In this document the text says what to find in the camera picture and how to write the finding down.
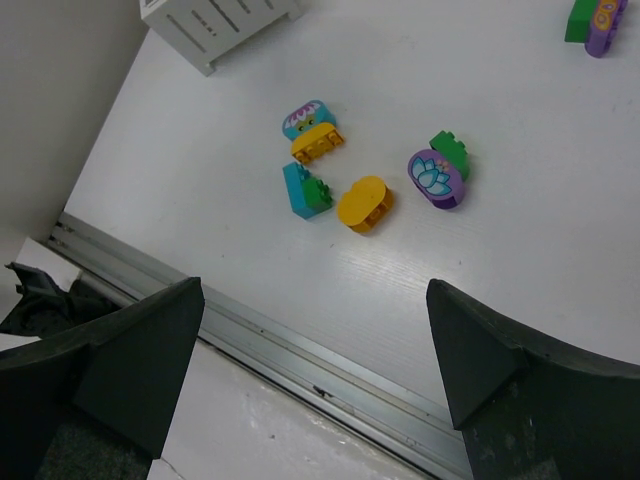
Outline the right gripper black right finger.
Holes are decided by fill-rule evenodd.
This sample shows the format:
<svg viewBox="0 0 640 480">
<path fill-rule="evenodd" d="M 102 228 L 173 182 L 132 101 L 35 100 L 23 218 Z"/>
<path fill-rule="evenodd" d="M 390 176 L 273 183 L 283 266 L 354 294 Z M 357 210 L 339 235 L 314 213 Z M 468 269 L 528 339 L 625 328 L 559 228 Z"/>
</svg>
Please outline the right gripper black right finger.
<svg viewBox="0 0 640 480">
<path fill-rule="evenodd" d="M 433 279 L 426 304 L 476 479 L 636 479 L 639 368 L 544 334 Z"/>
</svg>

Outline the small green lego brick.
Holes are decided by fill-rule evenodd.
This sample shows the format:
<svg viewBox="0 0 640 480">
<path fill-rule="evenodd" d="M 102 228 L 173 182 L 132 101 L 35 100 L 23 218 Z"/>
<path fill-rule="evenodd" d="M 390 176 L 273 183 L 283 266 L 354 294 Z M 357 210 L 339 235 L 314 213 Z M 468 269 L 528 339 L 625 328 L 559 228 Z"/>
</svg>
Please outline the small green lego brick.
<svg viewBox="0 0 640 480">
<path fill-rule="evenodd" d="M 325 211 L 333 205 L 330 187 L 322 180 L 308 178 L 302 183 L 306 205 L 315 211 Z"/>
</svg>

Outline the teal flower lego brick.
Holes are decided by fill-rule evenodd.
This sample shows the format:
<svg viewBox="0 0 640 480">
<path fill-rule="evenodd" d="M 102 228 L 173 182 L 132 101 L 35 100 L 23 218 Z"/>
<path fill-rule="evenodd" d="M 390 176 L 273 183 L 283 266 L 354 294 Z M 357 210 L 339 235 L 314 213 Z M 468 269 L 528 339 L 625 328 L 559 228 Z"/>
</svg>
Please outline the teal flower lego brick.
<svg viewBox="0 0 640 480">
<path fill-rule="evenodd" d="M 335 115 L 321 100 L 310 100 L 288 114 L 282 123 L 282 133 L 290 141 L 321 123 L 337 125 Z"/>
</svg>

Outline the yellow rounded lego brick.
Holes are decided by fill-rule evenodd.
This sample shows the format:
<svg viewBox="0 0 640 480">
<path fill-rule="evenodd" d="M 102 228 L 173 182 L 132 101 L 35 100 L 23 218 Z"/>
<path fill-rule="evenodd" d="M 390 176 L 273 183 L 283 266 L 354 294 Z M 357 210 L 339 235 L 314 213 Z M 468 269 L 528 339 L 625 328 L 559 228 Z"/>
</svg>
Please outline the yellow rounded lego brick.
<svg viewBox="0 0 640 480">
<path fill-rule="evenodd" d="M 393 192 L 384 180 L 378 176 L 365 176 L 341 197 L 337 216 L 352 231 L 367 234 L 390 212 L 393 205 Z"/>
</svg>

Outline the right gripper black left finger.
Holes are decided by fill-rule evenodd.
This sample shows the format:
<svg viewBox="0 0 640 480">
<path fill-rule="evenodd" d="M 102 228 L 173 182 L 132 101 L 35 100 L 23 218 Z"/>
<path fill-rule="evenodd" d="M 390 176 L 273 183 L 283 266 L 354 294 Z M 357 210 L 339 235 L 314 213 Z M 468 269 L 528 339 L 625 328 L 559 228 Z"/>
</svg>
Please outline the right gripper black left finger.
<svg viewBox="0 0 640 480">
<path fill-rule="evenodd" d="M 161 457 L 205 300 L 190 277 L 114 313 L 1 353 L 1 476 L 33 479 L 78 421 L 143 460 Z"/>
</svg>

